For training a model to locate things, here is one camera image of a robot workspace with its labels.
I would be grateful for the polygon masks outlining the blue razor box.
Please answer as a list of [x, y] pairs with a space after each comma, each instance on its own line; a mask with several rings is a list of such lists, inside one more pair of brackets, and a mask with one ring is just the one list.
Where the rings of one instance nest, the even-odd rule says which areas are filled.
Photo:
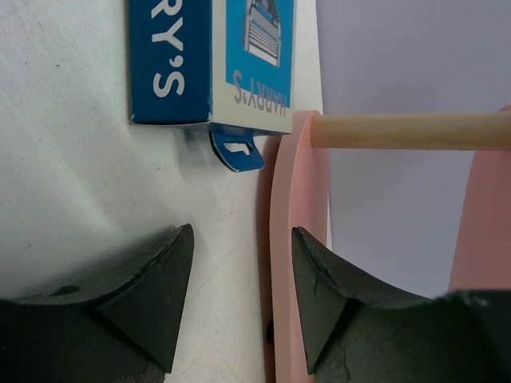
[[130, 1], [129, 119], [199, 129], [234, 172], [263, 167], [256, 136], [292, 130], [293, 1]]

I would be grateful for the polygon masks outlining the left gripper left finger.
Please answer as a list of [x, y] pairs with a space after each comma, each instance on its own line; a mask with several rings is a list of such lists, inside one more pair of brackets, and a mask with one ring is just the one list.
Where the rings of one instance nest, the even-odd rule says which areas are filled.
[[2, 381], [162, 382], [172, 371], [193, 251], [185, 224], [51, 294], [2, 300]]

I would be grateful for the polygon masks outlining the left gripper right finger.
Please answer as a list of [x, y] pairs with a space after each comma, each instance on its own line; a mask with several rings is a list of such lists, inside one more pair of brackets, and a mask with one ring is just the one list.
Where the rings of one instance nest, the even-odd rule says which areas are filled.
[[430, 299], [291, 232], [307, 371], [317, 382], [507, 382], [510, 292], [456, 290]]

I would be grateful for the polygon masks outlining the pink three-tier shelf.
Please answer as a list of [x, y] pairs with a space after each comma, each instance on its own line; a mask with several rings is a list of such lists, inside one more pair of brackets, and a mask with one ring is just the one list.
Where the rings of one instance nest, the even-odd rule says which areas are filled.
[[[473, 152], [447, 294], [404, 291], [327, 248], [331, 148]], [[277, 381], [509, 381], [509, 108], [296, 113], [276, 155], [268, 237]]]

